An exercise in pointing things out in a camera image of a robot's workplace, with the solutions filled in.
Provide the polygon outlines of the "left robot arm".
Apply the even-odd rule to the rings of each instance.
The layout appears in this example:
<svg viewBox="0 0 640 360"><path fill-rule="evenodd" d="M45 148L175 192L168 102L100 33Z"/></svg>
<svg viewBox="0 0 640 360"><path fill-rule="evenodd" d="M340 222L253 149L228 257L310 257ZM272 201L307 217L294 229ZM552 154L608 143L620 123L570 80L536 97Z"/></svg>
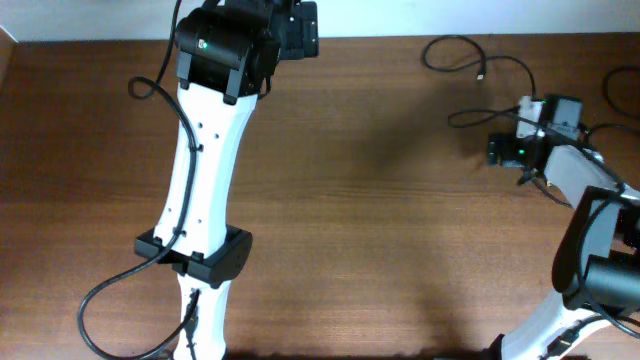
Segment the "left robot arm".
<svg viewBox="0 0 640 360"><path fill-rule="evenodd" d="M158 223L135 241L145 259L171 266L181 291L174 359L221 359L230 285L252 235L226 222L237 152L276 66L319 54L313 1L207 1L177 22L179 132Z"/></svg>

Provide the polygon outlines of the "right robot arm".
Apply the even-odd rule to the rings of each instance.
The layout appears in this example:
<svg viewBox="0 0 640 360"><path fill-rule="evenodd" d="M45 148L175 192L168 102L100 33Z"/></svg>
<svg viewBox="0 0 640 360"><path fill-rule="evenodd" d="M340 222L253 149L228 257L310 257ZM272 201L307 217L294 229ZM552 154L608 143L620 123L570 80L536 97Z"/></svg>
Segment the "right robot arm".
<svg viewBox="0 0 640 360"><path fill-rule="evenodd" d="M552 266L552 289L519 327L496 337L484 359L561 359L612 326L639 336L639 193L588 142L583 104L524 96L505 111L516 129L491 137L493 165L557 188L574 213Z"/></svg>

